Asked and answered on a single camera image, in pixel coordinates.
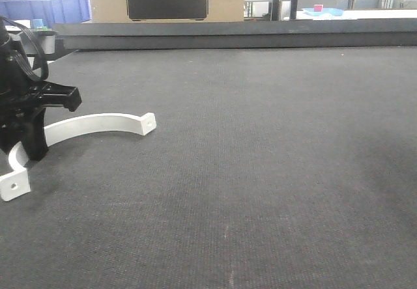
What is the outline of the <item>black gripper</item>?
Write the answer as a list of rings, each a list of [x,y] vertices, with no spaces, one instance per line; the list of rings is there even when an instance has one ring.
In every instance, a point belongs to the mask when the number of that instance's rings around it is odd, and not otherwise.
[[[40,161],[48,151],[45,107],[74,112],[81,105],[81,95],[77,87],[47,81],[45,53],[38,42],[33,47],[41,63],[40,75],[30,66],[20,40],[1,39],[1,150],[8,154],[20,142],[30,160]]]

